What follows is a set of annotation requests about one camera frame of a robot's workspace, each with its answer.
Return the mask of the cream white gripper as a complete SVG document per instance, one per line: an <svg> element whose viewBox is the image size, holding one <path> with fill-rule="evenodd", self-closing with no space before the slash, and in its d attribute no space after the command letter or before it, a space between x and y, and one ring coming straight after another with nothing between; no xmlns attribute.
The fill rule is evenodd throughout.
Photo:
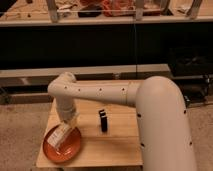
<svg viewBox="0 0 213 171"><path fill-rule="evenodd" d="M69 111L62 111L60 113L60 119L66 124L68 124L70 127L76 127L78 112L75 109Z"/></svg>

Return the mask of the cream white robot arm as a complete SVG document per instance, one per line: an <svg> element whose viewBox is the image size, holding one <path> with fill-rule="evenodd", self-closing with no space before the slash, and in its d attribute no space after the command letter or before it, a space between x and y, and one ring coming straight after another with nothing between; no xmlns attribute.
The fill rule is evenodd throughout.
<svg viewBox="0 0 213 171"><path fill-rule="evenodd" d="M65 72L49 83L48 93L68 118L76 114L76 99L133 107L144 171L197 171L184 97L171 79L82 84Z"/></svg>

